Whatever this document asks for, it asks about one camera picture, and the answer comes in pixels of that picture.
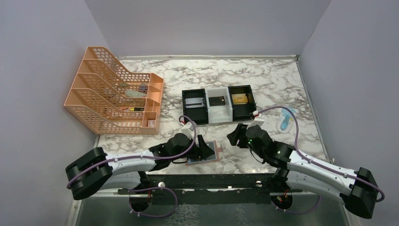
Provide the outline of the brown leather card holder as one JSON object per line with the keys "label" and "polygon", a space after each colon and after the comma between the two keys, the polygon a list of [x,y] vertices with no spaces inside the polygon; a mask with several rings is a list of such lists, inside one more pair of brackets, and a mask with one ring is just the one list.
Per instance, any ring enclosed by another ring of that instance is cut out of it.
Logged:
{"label": "brown leather card holder", "polygon": [[206,144],[210,149],[212,149],[213,155],[209,156],[205,160],[190,160],[190,159],[188,159],[187,163],[185,163],[186,166],[199,165],[199,164],[220,161],[220,153],[222,152],[222,148],[220,146],[218,146],[218,143],[215,140],[213,140],[213,141],[206,141]]}

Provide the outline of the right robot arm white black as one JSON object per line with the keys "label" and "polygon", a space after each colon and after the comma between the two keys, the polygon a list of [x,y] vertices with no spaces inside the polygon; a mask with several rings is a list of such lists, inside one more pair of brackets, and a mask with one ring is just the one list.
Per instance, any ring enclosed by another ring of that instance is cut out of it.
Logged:
{"label": "right robot arm white black", "polygon": [[350,213],[372,218],[378,185],[370,170],[346,169],[299,154],[292,145],[273,140],[258,125],[240,123],[227,138],[232,146],[247,148],[263,163],[276,167],[280,182],[288,188],[330,197],[342,203]]}

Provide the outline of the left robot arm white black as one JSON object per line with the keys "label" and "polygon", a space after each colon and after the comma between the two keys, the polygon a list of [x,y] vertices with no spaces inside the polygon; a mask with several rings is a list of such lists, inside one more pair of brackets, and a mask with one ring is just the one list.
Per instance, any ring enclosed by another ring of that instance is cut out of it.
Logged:
{"label": "left robot arm white black", "polygon": [[185,164],[215,158],[215,147],[208,145],[202,135],[184,133],[134,155],[111,155],[96,147],[66,167],[67,188],[74,200],[86,199],[104,189],[140,189],[145,183],[144,173],[162,170],[175,164],[177,159],[184,159]]}

